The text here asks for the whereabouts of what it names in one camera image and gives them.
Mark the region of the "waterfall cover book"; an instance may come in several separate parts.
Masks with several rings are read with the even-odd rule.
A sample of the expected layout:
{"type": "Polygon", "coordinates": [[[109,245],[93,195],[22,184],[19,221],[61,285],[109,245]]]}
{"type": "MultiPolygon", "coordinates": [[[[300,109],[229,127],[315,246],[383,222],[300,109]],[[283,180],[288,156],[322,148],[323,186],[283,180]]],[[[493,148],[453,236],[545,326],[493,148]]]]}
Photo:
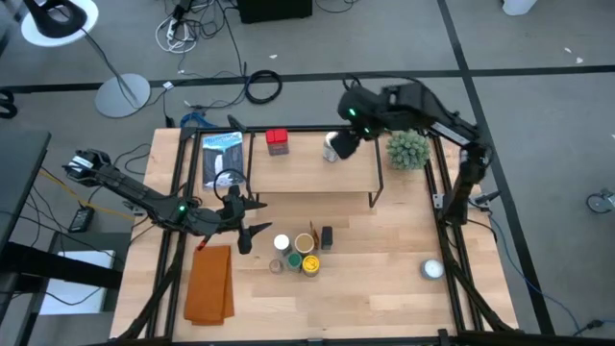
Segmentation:
{"type": "Polygon", "coordinates": [[[203,187],[241,185],[244,179],[243,134],[232,132],[204,136],[203,187]]]}

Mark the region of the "black power adapter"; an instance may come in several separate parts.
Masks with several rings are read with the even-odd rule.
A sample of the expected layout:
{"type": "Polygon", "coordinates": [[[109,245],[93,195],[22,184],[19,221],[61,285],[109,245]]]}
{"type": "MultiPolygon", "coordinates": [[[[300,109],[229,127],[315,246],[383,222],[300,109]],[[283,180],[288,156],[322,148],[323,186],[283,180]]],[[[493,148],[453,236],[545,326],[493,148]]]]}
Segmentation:
{"type": "Polygon", "coordinates": [[[94,209],[92,207],[79,208],[70,225],[67,228],[69,233],[85,233],[89,230],[91,222],[94,216],[94,209]]]}

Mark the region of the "white container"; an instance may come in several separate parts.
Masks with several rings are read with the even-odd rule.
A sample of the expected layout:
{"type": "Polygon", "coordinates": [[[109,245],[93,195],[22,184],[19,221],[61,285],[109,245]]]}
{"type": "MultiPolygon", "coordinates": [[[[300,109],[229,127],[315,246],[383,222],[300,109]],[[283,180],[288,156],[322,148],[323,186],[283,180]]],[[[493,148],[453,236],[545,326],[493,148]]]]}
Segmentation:
{"type": "Polygon", "coordinates": [[[524,15],[536,4],[537,0],[502,0],[502,10],[510,16],[524,15]]]}

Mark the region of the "orange folded cloth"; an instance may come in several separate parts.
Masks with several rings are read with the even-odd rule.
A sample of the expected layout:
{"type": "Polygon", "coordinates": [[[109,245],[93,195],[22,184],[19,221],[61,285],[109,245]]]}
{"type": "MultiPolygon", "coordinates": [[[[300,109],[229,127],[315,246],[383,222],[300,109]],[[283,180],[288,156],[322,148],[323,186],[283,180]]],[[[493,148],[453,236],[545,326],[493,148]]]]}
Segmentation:
{"type": "Polygon", "coordinates": [[[193,253],[184,319],[196,326],[220,326],[234,316],[229,245],[198,247],[193,253]]]}

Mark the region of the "black desk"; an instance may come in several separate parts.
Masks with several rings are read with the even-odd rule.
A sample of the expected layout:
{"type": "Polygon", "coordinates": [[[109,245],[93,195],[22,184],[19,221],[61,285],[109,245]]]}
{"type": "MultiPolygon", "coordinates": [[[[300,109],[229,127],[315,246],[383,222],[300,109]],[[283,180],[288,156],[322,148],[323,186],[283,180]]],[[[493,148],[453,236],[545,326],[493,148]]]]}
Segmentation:
{"type": "Polygon", "coordinates": [[[9,294],[19,282],[39,284],[44,279],[117,289],[122,279],[118,270],[10,241],[50,138],[43,131],[0,130],[0,292],[9,294]]]}

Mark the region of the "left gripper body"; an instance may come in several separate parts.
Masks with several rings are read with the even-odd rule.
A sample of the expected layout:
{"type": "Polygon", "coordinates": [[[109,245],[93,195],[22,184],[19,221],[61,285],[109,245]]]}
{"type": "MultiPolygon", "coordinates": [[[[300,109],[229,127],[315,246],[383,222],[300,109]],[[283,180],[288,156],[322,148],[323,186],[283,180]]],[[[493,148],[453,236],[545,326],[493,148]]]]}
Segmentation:
{"type": "Polygon", "coordinates": [[[252,250],[253,230],[245,227],[243,218],[245,217],[245,197],[241,194],[238,185],[232,185],[228,194],[222,198],[223,208],[216,213],[220,216],[221,222],[217,226],[216,232],[237,231],[237,247],[241,255],[248,255],[252,250]]]}

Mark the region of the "black box on floor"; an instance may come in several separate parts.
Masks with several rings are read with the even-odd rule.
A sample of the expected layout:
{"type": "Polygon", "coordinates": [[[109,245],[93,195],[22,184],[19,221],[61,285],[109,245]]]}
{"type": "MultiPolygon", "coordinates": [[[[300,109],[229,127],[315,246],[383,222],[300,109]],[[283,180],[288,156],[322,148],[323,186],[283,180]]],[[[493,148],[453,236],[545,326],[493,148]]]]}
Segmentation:
{"type": "Polygon", "coordinates": [[[244,24],[312,16],[312,0],[236,0],[244,24]]]}

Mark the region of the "furikake jar tan lid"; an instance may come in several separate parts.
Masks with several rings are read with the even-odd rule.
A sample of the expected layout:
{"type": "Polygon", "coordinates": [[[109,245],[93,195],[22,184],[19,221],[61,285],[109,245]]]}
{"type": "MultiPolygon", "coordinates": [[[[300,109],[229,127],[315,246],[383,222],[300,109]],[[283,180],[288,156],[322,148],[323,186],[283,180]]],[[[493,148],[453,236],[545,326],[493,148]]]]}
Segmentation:
{"type": "Polygon", "coordinates": [[[295,237],[294,248],[302,256],[308,256],[315,248],[315,240],[310,234],[299,234],[295,237]]]}

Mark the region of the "white box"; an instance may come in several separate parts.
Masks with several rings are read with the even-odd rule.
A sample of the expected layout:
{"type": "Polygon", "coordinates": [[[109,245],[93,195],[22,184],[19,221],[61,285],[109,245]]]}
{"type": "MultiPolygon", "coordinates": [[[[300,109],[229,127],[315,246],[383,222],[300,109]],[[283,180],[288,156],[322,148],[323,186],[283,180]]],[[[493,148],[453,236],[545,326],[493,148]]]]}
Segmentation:
{"type": "MultiPolygon", "coordinates": [[[[111,269],[114,265],[113,250],[105,254],[96,251],[60,251],[59,255],[72,260],[111,269]]],[[[42,301],[40,315],[93,314],[103,311],[108,290],[87,284],[76,284],[51,279],[42,301]]]]}

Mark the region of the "wooden shelf black metal legs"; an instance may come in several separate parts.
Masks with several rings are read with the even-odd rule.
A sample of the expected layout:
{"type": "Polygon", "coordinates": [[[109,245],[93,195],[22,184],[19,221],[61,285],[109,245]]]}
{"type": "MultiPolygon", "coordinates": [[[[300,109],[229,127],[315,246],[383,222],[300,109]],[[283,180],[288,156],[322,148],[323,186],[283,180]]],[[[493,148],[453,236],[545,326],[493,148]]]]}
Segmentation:
{"type": "Polygon", "coordinates": [[[246,176],[255,194],[366,193],[371,207],[384,188],[380,143],[364,142],[346,160],[323,158],[330,130],[305,128],[288,132],[289,153],[270,156],[264,133],[244,137],[246,176]]]}

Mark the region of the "white floor lamp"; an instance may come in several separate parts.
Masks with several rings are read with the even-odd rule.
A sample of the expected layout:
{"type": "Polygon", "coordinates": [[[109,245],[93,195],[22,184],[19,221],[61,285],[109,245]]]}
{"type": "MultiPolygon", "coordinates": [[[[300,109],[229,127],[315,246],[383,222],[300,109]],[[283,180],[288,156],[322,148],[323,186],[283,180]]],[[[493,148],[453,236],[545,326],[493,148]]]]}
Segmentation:
{"type": "Polygon", "coordinates": [[[23,0],[28,13],[21,35],[38,47],[55,48],[86,40],[111,72],[97,89],[94,106],[109,118],[124,118],[144,108],[151,95],[149,82],[139,74],[121,74],[90,32],[97,24],[99,9],[93,0],[23,0]]]}

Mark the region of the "smoked paprika tin red lid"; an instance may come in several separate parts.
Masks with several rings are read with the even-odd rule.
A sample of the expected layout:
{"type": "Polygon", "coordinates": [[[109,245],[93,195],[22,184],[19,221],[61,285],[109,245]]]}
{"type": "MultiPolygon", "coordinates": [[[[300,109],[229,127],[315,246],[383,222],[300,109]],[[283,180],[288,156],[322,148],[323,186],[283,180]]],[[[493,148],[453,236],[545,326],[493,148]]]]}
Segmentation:
{"type": "Polygon", "coordinates": [[[270,156],[287,155],[289,153],[287,129],[267,130],[265,141],[270,156]]]}

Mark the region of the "green potted plant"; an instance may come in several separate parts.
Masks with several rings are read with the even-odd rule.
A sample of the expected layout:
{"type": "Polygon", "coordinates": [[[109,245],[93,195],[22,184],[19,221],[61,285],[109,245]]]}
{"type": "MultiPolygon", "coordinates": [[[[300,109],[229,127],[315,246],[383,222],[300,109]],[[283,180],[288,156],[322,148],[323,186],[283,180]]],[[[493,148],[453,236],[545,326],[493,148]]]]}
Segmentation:
{"type": "Polygon", "coordinates": [[[393,133],[386,152],[391,166],[398,170],[422,169],[431,154],[427,139],[413,130],[393,133]]]}

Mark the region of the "grey caster wheel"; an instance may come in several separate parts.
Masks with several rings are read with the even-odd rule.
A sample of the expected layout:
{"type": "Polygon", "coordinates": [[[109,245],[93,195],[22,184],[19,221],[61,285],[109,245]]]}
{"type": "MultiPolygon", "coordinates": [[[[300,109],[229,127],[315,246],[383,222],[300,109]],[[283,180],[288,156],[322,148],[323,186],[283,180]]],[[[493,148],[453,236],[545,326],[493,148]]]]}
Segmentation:
{"type": "Polygon", "coordinates": [[[588,195],[585,204],[588,209],[597,214],[615,211],[615,192],[602,189],[598,193],[588,195]]]}

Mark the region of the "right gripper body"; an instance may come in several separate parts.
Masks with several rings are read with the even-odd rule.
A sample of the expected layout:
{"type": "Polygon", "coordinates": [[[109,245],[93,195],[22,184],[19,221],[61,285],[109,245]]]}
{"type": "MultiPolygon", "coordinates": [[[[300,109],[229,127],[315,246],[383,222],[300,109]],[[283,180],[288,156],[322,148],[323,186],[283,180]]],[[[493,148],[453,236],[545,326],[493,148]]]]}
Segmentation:
{"type": "Polygon", "coordinates": [[[334,137],[334,151],[342,160],[355,153],[360,144],[360,137],[348,130],[339,131],[334,137]]]}

